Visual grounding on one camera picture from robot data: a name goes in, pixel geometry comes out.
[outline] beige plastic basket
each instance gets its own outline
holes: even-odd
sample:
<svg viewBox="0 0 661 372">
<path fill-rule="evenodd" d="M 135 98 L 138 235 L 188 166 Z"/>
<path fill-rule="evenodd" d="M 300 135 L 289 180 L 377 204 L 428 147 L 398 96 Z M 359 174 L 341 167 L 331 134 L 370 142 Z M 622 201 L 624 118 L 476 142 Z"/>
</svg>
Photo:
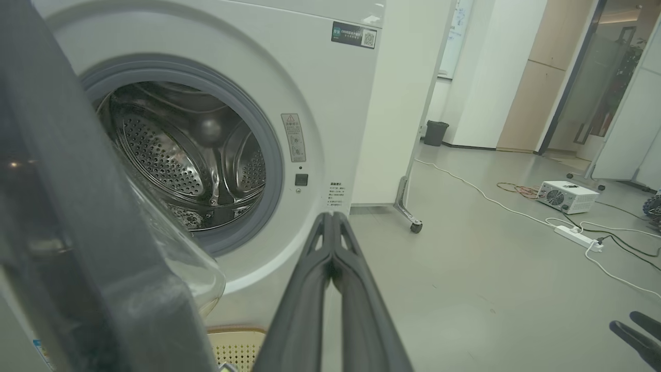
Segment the beige plastic basket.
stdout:
<svg viewBox="0 0 661 372">
<path fill-rule="evenodd" d="M 232 363 L 240 372 L 249 372 L 266 333 L 256 328 L 217 328 L 208 336 L 218 365 Z"/>
</svg>

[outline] qr code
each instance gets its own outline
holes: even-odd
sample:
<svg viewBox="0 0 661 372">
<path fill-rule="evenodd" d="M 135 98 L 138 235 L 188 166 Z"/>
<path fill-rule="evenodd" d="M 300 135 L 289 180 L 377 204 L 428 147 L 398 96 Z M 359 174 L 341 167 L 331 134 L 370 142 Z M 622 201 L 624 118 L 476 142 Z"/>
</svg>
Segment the qr code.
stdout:
<svg viewBox="0 0 661 372">
<path fill-rule="evenodd" d="M 363 40 L 360 42 L 360 45 L 374 48 L 376 45 L 376 31 L 363 30 Z"/>
</svg>

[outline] sticker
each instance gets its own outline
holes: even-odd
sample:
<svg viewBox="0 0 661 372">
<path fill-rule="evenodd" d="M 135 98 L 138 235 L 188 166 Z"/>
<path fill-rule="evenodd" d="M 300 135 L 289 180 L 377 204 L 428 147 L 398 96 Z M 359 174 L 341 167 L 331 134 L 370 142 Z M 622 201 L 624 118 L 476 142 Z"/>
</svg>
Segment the sticker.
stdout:
<svg viewBox="0 0 661 372">
<path fill-rule="evenodd" d="M 376 30 L 354 26 L 352 24 L 333 22 L 330 41 L 374 49 L 376 46 Z"/>
<path fill-rule="evenodd" d="M 32 343 L 34 344 L 34 347 L 37 348 L 37 351 L 39 351 L 39 354 L 44 358 L 44 361 L 46 362 L 46 365 L 48 368 L 50 368 L 51 371 L 57 371 L 55 368 L 55 365 L 51 363 L 50 357 L 48 356 L 48 351 L 42 346 L 41 340 L 33 340 Z"/>
<path fill-rule="evenodd" d="M 303 141 L 303 129 L 298 114 L 282 114 L 282 124 L 285 125 L 287 141 L 290 144 L 292 163 L 305 161 L 305 141 Z"/>
<path fill-rule="evenodd" d="M 341 207 L 344 202 L 344 193 L 346 188 L 342 182 L 331 182 L 329 187 L 329 198 L 326 205 L 329 207 Z"/>
</svg>

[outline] washing machine door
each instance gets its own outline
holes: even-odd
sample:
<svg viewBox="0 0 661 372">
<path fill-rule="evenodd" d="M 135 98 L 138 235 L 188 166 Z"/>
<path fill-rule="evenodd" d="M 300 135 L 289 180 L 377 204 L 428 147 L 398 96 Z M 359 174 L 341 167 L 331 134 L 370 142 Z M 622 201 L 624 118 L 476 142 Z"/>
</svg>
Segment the washing machine door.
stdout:
<svg viewBox="0 0 661 372">
<path fill-rule="evenodd" d="M 3 294 L 17 299 L 58 370 L 215 370 L 198 314 L 214 303 L 201 293 L 222 291 L 215 262 L 134 191 L 30 1 L 3 5 Z"/>
</svg>

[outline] black door frame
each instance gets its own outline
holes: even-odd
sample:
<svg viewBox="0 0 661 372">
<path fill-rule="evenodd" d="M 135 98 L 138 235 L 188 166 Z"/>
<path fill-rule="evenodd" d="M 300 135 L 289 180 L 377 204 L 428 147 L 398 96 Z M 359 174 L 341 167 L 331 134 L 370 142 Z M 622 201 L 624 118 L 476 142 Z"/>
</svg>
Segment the black door frame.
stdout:
<svg viewBox="0 0 661 372">
<path fill-rule="evenodd" d="M 553 115 L 553 119 L 551 120 L 551 125 L 549 126 L 549 129 L 546 131 L 546 135 L 544 136 L 544 141 L 541 143 L 541 147 L 539 148 L 537 155 L 543 155 L 546 152 L 546 150 L 549 149 L 551 138 L 555 133 L 555 129 L 558 127 L 558 121 L 560 121 L 560 114 L 563 112 L 564 106 L 566 105 L 567 99 L 569 98 L 569 93 L 572 91 L 572 87 L 574 87 L 576 76 L 578 75 L 578 71 L 580 70 L 581 65 L 583 64 L 585 55 L 588 52 L 588 47 L 590 45 L 590 41 L 592 40 L 592 35 L 594 35 L 595 32 L 597 32 L 597 26 L 599 26 L 599 19 L 602 17 L 603 9 L 606 7 L 607 1 L 608 0 L 599 0 L 599 2 L 597 3 L 597 8 L 594 10 L 594 14 L 592 15 L 592 20 L 590 21 L 590 26 L 588 27 L 588 31 L 585 35 L 585 39 L 583 39 L 583 45 L 581 45 L 580 50 L 578 51 L 578 57 L 576 57 L 576 63 L 574 64 L 574 67 L 572 68 L 572 72 L 569 75 L 569 80 L 567 80 L 567 85 L 564 87 L 563 96 L 560 98 L 558 107 L 555 109 L 555 114 Z"/>
</svg>

